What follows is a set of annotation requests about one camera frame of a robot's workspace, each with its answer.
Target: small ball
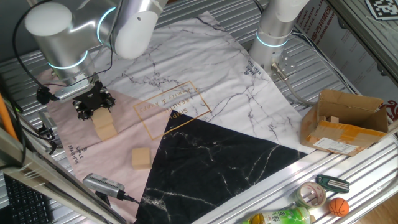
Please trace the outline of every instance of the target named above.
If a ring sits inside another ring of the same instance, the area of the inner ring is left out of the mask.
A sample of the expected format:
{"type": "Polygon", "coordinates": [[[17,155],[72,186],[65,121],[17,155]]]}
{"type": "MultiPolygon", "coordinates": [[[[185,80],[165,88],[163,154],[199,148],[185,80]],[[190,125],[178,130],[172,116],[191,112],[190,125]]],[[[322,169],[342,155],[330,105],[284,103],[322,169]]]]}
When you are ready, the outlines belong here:
{"type": "Polygon", "coordinates": [[[343,217],[349,212],[348,202],[342,198],[335,198],[329,203],[329,210],[332,214],[343,217]]]}

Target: keyboard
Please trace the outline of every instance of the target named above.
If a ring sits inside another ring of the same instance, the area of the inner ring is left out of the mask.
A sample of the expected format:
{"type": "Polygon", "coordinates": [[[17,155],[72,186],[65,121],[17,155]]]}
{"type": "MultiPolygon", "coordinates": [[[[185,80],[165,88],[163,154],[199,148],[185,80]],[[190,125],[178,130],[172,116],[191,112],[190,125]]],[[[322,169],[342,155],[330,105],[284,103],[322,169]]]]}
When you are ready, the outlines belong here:
{"type": "Polygon", "coordinates": [[[49,198],[4,175],[13,224],[48,224],[53,216],[49,198]]]}

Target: blue led ring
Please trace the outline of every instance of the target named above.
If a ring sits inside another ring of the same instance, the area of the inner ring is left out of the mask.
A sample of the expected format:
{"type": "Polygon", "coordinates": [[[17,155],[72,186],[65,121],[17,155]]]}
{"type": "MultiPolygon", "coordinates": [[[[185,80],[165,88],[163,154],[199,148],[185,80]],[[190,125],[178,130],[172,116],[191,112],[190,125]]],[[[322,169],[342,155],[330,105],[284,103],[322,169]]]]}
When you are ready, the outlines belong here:
{"type": "Polygon", "coordinates": [[[58,66],[54,66],[54,65],[52,65],[52,64],[50,64],[50,63],[49,63],[49,65],[50,65],[51,67],[53,67],[53,68],[56,68],[56,69],[69,69],[69,68],[74,68],[74,67],[78,66],[79,64],[83,63],[84,60],[87,58],[87,55],[88,55],[88,50],[86,51],[86,54],[83,56],[83,58],[82,58],[78,63],[76,63],[76,64],[74,64],[74,65],[71,65],[71,66],[67,66],[67,67],[58,67],[58,66]]]}
{"type": "Polygon", "coordinates": [[[260,39],[258,33],[256,33],[256,36],[257,36],[257,39],[259,39],[260,43],[262,43],[262,44],[264,44],[265,46],[268,46],[268,47],[281,47],[281,46],[283,46],[283,45],[285,45],[285,44],[287,43],[287,40],[286,40],[286,42],[284,42],[283,44],[279,44],[279,45],[266,44],[265,42],[263,42],[263,41],[260,39]]]}
{"type": "Polygon", "coordinates": [[[108,11],[106,11],[103,15],[102,15],[102,17],[101,17],[101,19],[99,20],[99,23],[98,23],[98,27],[97,27],[97,37],[98,37],[98,40],[99,40],[99,42],[102,44],[102,41],[101,41],[101,39],[100,39],[100,27],[101,27],[101,24],[102,24],[102,22],[104,21],[104,19],[106,18],[106,16],[109,14],[109,13],[111,13],[113,10],[115,10],[116,9],[116,7],[113,7],[113,8],[111,8],[111,9],[109,9],[108,11]]]}

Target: tape roll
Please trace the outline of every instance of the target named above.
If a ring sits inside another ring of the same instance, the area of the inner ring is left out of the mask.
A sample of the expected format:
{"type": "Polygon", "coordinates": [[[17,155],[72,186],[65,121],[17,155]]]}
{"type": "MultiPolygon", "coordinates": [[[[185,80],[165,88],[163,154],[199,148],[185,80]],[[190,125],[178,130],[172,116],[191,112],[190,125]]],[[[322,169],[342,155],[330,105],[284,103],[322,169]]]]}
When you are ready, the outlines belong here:
{"type": "Polygon", "coordinates": [[[305,208],[319,208],[326,202],[326,192],[323,187],[314,182],[306,182],[295,193],[295,202],[305,208]]]}

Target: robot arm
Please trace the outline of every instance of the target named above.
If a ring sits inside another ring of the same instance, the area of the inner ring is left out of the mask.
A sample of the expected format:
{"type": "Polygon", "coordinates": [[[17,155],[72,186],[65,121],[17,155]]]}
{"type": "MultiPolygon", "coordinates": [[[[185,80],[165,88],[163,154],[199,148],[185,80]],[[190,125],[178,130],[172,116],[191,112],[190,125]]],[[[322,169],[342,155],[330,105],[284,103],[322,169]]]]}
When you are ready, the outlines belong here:
{"type": "Polygon", "coordinates": [[[112,46],[123,58],[139,57],[149,45],[158,16],[167,3],[167,0],[120,1],[118,8],[117,0],[87,0],[75,12],[62,4],[48,2],[33,8],[25,20],[27,30],[49,65],[68,85],[55,96],[62,103],[74,99],[78,116],[83,120],[99,107],[114,105],[114,99],[94,75],[89,49],[104,44],[112,46]]]}
{"type": "Polygon", "coordinates": [[[261,15],[250,56],[265,71],[281,59],[284,45],[290,36],[295,18],[309,0],[270,0],[261,15]]]}

